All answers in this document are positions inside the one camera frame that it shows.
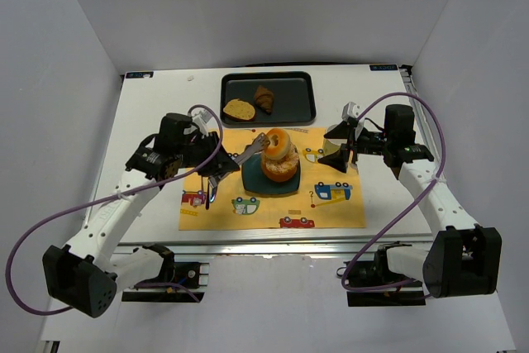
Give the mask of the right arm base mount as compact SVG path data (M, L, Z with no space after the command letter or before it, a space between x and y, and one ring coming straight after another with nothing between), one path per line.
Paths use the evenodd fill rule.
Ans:
M389 248L410 246L400 241L383 244L377 248L371 260L358 260L346 276L346 286L367 289L364 292L347 292L347 305L349 308L389 308L425 306L427 296L424 294L422 283L403 284L389 287L389 284L402 283L407 279L402 274L389 270L387 265L387 251ZM384 286L383 289L371 290L375 286Z

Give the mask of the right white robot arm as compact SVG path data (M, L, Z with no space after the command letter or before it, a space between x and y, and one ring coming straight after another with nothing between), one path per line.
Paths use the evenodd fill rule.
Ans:
M341 276L346 290L367 293L423 284L433 298L487 295L497 287L502 238L494 227L482 227L460 205L437 175L441 164L423 144L416 143L411 106L385 108L384 126L368 131L361 107L345 105L342 121L326 138L341 139L338 151L319 161L339 171L359 155L380 155L413 197L433 236L429 250L394 242L377 248L368 267L355 257Z

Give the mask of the glazed orange donut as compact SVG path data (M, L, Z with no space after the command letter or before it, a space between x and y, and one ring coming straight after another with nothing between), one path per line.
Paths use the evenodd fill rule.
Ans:
M266 133L269 144L263 151L264 157L270 160L281 160L287 155L291 145L290 135L281 128L273 128Z

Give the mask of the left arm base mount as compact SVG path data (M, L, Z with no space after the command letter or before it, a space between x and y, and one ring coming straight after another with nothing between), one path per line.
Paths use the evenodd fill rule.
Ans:
M209 278L209 263L175 262L166 281L153 279L145 284L152 288L128 289L122 293L124 303L200 303Z

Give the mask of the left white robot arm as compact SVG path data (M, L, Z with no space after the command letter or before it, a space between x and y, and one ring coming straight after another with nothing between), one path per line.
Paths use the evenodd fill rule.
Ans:
M121 260L112 255L144 207L180 170L213 176L239 169L221 146L222 132L207 129L214 116L196 105L185 115L162 118L158 133L145 138L126 162L111 199L63 247L50 246L43 255L52 298L97 318L124 289L173 281L174 253L165 246L144 245Z

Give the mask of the orange bundt cake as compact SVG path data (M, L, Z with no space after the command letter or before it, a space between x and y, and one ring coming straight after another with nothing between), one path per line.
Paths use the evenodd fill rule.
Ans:
M260 156L260 168L264 175L278 183L290 180L298 171L299 154L297 147L291 145L286 156L279 160L272 160L265 155Z

